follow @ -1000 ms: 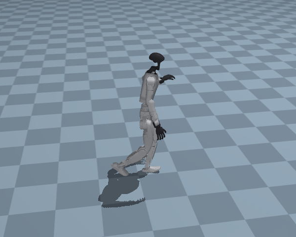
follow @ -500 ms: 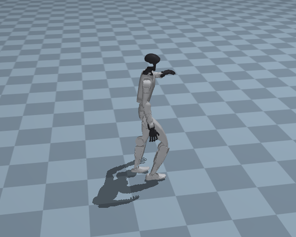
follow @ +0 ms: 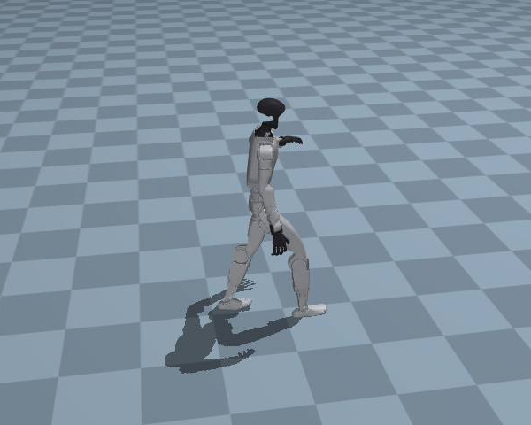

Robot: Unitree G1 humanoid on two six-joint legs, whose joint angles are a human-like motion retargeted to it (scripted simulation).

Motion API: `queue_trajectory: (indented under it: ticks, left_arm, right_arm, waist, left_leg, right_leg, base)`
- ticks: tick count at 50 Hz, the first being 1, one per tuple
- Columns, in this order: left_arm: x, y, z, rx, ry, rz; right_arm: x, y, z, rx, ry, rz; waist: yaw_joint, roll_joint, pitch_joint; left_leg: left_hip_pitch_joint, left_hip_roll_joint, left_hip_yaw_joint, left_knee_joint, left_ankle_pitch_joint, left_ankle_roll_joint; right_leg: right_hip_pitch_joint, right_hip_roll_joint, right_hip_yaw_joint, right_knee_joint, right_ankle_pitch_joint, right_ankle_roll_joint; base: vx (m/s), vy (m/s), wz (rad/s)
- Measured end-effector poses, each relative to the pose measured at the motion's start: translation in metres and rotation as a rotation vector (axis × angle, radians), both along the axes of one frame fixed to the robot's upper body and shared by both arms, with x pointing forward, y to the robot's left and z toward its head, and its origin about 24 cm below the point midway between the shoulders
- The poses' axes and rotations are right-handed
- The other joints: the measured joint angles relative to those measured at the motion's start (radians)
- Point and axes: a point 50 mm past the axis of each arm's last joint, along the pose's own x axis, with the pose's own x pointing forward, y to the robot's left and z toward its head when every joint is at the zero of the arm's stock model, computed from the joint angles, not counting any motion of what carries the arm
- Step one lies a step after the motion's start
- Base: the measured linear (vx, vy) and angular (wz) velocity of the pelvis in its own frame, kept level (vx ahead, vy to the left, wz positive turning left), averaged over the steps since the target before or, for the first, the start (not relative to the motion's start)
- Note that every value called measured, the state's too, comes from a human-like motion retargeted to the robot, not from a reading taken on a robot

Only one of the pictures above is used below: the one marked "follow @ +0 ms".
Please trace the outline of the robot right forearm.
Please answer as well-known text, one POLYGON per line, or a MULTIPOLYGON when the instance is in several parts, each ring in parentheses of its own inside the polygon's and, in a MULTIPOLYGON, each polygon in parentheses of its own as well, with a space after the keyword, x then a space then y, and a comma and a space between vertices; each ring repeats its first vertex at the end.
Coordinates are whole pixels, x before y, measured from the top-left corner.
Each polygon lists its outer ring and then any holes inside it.
POLYGON ((276 202, 274 199, 274 189, 267 186, 263 189, 263 202, 262 206, 265 208, 266 218, 273 226, 274 233, 281 230, 280 215, 277 213, 276 202))

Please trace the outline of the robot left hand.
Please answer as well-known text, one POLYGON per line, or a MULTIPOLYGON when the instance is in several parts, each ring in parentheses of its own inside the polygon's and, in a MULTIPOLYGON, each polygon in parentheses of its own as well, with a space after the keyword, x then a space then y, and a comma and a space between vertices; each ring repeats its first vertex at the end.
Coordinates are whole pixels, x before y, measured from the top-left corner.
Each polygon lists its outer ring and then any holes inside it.
POLYGON ((282 138, 282 140, 279 141, 279 145, 280 146, 284 146, 286 145, 286 143, 290 143, 290 142, 296 142, 296 143, 299 143, 299 144, 303 144, 303 141, 301 140, 301 138, 299 137, 294 137, 294 136, 280 136, 279 138, 282 138))

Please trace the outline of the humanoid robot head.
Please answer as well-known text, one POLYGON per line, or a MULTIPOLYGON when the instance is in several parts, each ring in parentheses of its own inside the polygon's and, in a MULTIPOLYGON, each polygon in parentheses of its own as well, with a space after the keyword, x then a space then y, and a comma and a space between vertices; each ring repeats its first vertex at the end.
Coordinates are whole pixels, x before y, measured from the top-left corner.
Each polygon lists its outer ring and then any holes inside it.
POLYGON ((285 111, 285 105, 274 98, 264 98, 257 106, 258 112, 265 114, 266 116, 273 116, 272 121, 264 121, 260 128, 255 130, 255 137, 265 137, 266 132, 270 132, 269 137, 273 137, 271 128, 278 128, 278 119, 285 111))

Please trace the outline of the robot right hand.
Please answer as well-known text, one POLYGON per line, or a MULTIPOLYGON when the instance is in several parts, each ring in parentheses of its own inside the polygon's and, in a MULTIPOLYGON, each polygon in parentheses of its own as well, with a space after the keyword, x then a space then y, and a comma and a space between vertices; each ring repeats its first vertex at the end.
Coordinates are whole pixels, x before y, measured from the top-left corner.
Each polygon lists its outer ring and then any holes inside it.
POLYGON ((279 254, 281 255, 283 252, 287 251, 286 242, 287 244, 289 244, 289 240, 288 238, 285 237, 284 234, 282 234, 283 232, 282 227, 280 231, 277 231, 274 233, 273 226, 270 224, 270 230, 271 230, 271 234, 273 235, 273 253, 271 255, 272 256, 274 255, 278 256, 279 254), (276 247, 277 247, 277 253, 276 253, 276 247), (281 252, 280 252, 280 248, 281 248, 281 252))

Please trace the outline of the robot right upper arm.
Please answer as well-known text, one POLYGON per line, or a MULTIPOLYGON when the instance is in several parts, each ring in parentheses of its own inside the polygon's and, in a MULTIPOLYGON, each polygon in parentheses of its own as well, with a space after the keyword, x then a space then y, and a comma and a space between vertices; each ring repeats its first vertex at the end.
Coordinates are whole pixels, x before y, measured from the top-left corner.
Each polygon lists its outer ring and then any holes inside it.
POLYGON ((273 148, 270 143, 259 144, 259 148, 257 151, 257 159, 258 159, 258 194, 261 197, 263 197, 263 189, 267 186, 270 186, 268 182, 272 174, 273 148))

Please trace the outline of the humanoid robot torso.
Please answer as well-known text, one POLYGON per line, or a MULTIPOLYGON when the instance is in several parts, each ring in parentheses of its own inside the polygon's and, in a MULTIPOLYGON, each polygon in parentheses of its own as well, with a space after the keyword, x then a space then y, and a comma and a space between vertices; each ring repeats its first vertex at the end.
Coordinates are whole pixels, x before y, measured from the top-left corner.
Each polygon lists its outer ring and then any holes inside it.
POLYGON ((275 167, 275 163, 278 158, 278 143, 276 136, 274 132, 271 129, 271 132, 273 133, 273 137, 269 137, 271 134, 270 132, 266 132, 265 137, 255 137, 255 130, 257 130, 260 127, 256 127, 250 138, 250 148, 249 148, 249 158, 248 158, 248 167, 247 167, 247 187, 252 188, 250 190, 250 209, 252 212, 252 215, 256 217, 257 220, 260 220, 258 217, 258 213, 264 208, 262 206, 263 198, 258 194, 258 159, 257 159, 257 151, 259 148, 260 143, 270 143, 273 148, 273 163, 272 163, 272 174, 271 178, 268 182, 270 184, 270 181, 272 179, 273 170, 275 167))

